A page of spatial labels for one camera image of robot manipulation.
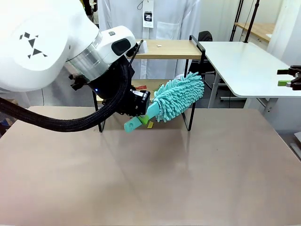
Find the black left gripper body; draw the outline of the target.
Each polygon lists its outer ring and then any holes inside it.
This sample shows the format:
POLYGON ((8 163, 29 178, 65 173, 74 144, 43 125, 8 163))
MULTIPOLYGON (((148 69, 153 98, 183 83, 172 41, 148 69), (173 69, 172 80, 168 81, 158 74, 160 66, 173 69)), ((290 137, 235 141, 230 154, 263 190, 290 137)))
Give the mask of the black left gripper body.
POLYGON ((147 90, 129 90, 117 108, 117 113, 128 116, 145 115, 150 104, 151 93, 147 90))

